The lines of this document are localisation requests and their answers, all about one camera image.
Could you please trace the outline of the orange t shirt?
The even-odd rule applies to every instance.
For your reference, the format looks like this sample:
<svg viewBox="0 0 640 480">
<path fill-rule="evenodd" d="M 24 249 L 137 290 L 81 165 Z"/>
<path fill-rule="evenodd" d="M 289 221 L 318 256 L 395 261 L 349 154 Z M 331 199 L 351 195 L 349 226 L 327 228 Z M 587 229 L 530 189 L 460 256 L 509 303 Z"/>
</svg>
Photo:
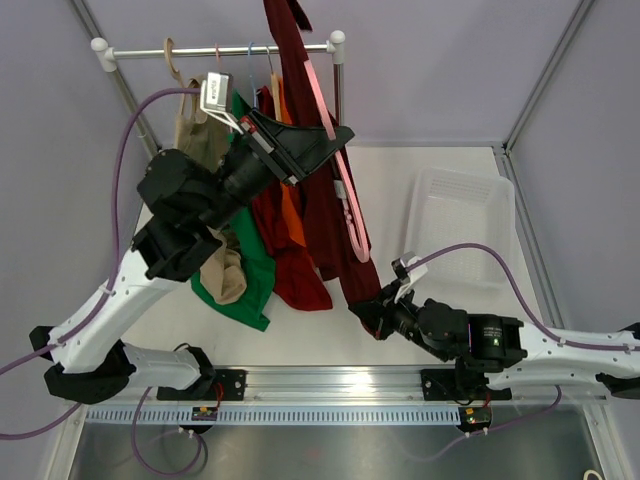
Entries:
<svg viewBox="0 0 640 480">
<path fill-rule="evenodd" d="M 278 81 L 279 81 L 280 105 L 281 105 L 281 115 L 282 115 L 281 122 L 287 125 L 291 125 L 292 120 L 289 115 L 286 102 L 285 102 L 283 79 L 278 76 Z M 287 225 L 289 236 L 295 243 L 297 243 L 302 247 L 305 247 L 306 241 L 304 237 L 303 224 L 302 224 L 300 214 L 298 213 L 298 209 L 296 208 L 296 204 L 294 202 L 294 196 L 293 196 L 293 193 L 295 193 L 296 190 L 289 185 L 281 184 L 281 192 L 282 192 L 282 215 Z"/>
</svg>

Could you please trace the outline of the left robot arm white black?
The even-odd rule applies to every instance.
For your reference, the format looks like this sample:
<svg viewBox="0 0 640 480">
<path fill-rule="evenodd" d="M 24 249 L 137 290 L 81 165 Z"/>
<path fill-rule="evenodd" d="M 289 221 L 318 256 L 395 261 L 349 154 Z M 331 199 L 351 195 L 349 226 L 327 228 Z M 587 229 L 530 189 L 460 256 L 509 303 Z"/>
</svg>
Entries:
<svg viewBox="0 0 640 480">
<path fill-rule="evenodd" d="M 94 405 L 133 388 L 155 388 L 163 400 L 200 400 L 212 392 L 216 373 L 202 349 L 143 349 L 123 342 L 122 335 L 200 271 L 221 246 L 214 231 L 271 184 L 311 176 L 354 136 L 347 126 L 328 134 L 256 109 L 237 125 L 216 170 L 178 149 L 157 154 L 137 186 L 152 216 L 112 278 L 61 325 L 32 330 L 33 348 L 52 363 L 44 374 L 52 396 Z"/>
</svg>

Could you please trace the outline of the wide pink hanger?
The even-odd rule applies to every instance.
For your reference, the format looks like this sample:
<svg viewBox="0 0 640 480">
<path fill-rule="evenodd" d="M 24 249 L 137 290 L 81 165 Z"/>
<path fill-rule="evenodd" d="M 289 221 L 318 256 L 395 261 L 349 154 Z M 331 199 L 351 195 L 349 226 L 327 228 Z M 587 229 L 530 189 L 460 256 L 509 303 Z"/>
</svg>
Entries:
<svg viewBox="0 0 640 480">
<path fill-rule="evenodd" d="M 336 129 L 333 126 L 313 64 L 309 59 L 307 59 L 303 65 L 311 86 L 322 125 L 328 135 L 328 138 L 330 140 L 336 140 Z M 339 180 L 334 181 L 334 187 L 336 188 L 336 195 L 342 201 L 345 223 L 351 246 L 358 261 L 360 263 L 366 263 L 370 260 L 370 244 L 356 190 L 353 185 L 351 175 L 349 174 L 346 161 L 341 153 L 341 147 L 337 149 L 334 157 L 339 173 Z"/>
</svg>

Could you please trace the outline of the maroon t shirt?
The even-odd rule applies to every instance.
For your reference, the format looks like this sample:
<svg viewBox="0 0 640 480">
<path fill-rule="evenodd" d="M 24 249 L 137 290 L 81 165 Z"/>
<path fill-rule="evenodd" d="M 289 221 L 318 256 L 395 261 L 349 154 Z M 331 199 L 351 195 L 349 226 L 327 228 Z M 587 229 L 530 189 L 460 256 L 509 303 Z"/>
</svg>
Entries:
<svg viewBox="0 0 640 480">
<path fill-rule="evenodd" d="M 269 30 L 280 50 L 285 103 L 293 124 L 319 127 L 321 117 L 304 68 L 308 54 L 300 35 L 312 26 L 296 1 L 265 0 L 263 4 Z M 371 261 L 356 259 L 333 180 L 332 166 L 325 163 L 299 188 L 307 249 L 323 279 L 340 281 L 347 303 L 369 301 L 381 290 L 378 274 Z"/>
</svg>

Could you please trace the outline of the wooden hanger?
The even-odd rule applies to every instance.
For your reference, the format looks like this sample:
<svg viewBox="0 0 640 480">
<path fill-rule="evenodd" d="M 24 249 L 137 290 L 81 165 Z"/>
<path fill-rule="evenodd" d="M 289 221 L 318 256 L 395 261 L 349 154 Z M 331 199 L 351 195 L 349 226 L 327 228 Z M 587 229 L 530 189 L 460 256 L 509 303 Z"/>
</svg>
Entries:
<svg viewBox="0 0 640 480">
<path fill-rule="evenodd" d="M 282 115 L 281 115 L 278 76 L 276 75 L 276 72 L 274 70 L 273 62 L 272 62 L 272 59 L 271 59 L 270 48 L 268 46 L 266 46 L 265 50 L 266 50 L 266 55 L 267 55 L 267 59 L 268 59 L 268 63 L 269 63 L 269 69 L 270 69 L 270 86 L 271 86 L 271 95 L 273 97 L 273 102 L 274 102 L 275 118 L 276 118 L 276 120 L 278 122 L 281 122 L 282 121 Z"/>
</svg>

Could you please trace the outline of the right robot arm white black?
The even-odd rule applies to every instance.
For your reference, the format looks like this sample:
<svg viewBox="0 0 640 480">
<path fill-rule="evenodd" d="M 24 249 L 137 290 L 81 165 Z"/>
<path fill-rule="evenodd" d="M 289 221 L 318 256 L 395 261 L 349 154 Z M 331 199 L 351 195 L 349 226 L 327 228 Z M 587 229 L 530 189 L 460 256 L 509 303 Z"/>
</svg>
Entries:
<svg viewBox="0 0 640 480">
<path fill-rule="evenodd" d="M 517 386 L 598 386 L 612 396 L 639 397 L 639 327 L 613 333 L 550 329 L 517 318 L 471 314 L 428 299 L 396 296 L 398 283 L 349 309 L 376 339 L 397 333 L 443 362 L 454 389 L 474 397 Z"/>
</svg>

